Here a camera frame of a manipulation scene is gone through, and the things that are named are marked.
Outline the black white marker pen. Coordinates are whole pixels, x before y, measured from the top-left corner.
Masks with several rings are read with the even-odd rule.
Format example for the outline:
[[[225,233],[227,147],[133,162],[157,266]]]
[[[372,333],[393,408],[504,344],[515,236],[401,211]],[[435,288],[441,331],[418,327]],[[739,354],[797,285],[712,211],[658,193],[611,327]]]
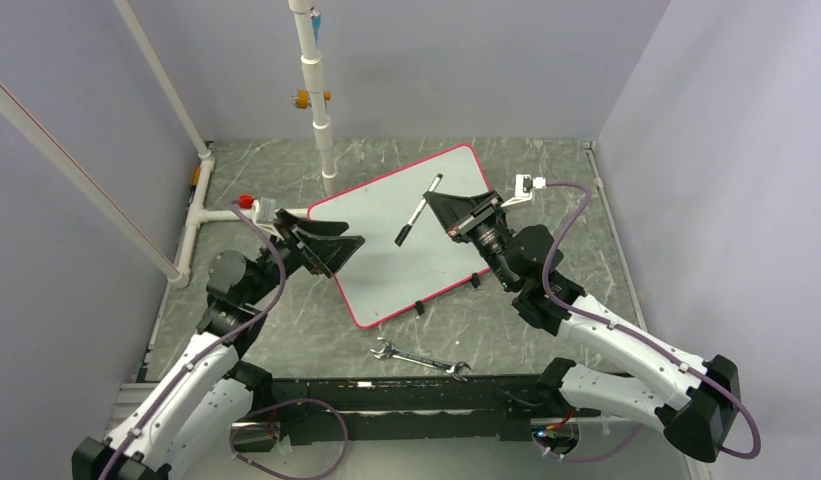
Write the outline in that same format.
[[[443,179],[443,174],[438,173],[434,177],[434,179],[432,180],[432,182],[429,185],[429,187],[427,188],[427,190],[423,193],[423,196],[421,197],[419,204],[416,206],[416,208],[414,209],[414,211],[410,215],[409,219],[402,226],[402,228],[399,230],[396,238],[394,239],[394,243],[395,243],[396,246],[401,247],[403,245],[403,243],[406,241],[407,237],[409,236],[410,232],[412,231],[413,226],[415,225],[415,223],[417,222],[417,220],[421,216],[423,210],[425,209],[425,207],[427,205],[427,200],[426,200],[425,194],[430,193],[430,192],[434,192],[438,188],[438,186],[441,183],[442,179]]]

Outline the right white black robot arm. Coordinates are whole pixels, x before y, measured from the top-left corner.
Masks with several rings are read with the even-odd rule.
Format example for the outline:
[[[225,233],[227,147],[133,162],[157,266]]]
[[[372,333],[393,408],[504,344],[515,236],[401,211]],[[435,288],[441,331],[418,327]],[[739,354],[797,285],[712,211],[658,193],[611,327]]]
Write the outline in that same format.
[[[556,270],[563,255],[551,249],[544,225],[520,231],[506,221],[495,191],[471,197],[423,196],[448,237],[470,243],[530,326],[579,342],[625,371],[604,374],[555,358],[537,382],[543,411],[600,410],[661,432],[681,453],[713,463],[736,419],[737,365],[723,355],[705,360],[675,348],[625,321]]]

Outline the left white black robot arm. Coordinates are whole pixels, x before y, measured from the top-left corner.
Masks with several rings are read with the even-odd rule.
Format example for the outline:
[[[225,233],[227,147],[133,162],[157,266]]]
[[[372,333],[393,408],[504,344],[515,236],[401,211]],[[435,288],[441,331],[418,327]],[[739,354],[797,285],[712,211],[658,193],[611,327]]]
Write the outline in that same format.
[[[207,307],[176,364],[104,440],[84,439],[71,457],[75,479],[182,479],[213,438],[234,422],[265,417],[272,376],[243,361],[287,280],[300,269],[333,277],[364,245],[341,221],[279,209],[258,257],[218,253],[209,265]]]

